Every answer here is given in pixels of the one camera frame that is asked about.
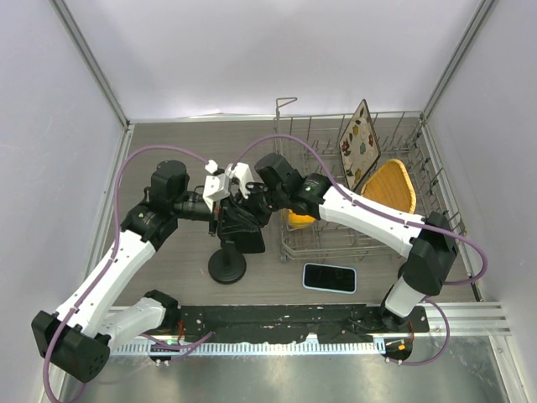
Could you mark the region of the black phone stand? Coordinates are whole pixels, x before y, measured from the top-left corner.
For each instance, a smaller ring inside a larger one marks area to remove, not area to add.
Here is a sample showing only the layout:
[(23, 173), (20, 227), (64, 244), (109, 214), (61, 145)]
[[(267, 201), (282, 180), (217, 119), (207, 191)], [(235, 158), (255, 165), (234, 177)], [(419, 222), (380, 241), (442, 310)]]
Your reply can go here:
[(217, 283), (230, 285), (246, 273), (247, 262), (233, 242), (222, 241), (221, 247), (210, 257), (208, 271)]

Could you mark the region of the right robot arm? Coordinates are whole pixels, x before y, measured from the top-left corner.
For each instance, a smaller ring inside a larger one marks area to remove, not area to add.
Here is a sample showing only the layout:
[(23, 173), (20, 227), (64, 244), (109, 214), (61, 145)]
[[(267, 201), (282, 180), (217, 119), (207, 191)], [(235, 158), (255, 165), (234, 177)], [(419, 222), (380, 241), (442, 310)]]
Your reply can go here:
[[(260, 177), (254, 181), (252, 171)], [(285, 157), (270, 153), (237, 175), (243, 195), (262, 212), (289, 209), (317, 220), (356, 230), (390, 247), (405, 261), (397, 281), (383, 298), (378, 319), (396, 332), (409, 321), (414, 307), (440, 294), (458, 255), (447, 219), (409, 214), (370, 201), (319, 173), (303, 176)]]

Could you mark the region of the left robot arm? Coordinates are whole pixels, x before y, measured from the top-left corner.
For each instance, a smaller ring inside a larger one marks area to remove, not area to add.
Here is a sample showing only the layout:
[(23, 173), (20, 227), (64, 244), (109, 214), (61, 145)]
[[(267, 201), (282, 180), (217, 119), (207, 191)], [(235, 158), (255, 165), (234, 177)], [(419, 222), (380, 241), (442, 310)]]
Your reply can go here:
[(157, 165), (143, 200), (116, 228), (111, 248), (82, 285), (54, 313), (40, 311), (31, 323), (46, 367), (54, 365), (83, 384), (94, 380), (110, 354), (139, 334), (171, 334), (179, 324), (178, 301), (157, 290), (126, 311), (109, 316), (112, 303), (134, 274), (161, 248), (181, 219), (208, 222), (221, 247), (208, 263), (211, 278), (232, 284), (245, 274), (245, 254), (265, 250), (262, 221), (248, 210), (255, 182), (244, 163), (225, 170), (215, 161), (203, 192), (190, 191), (186, 166), (177, 160)]

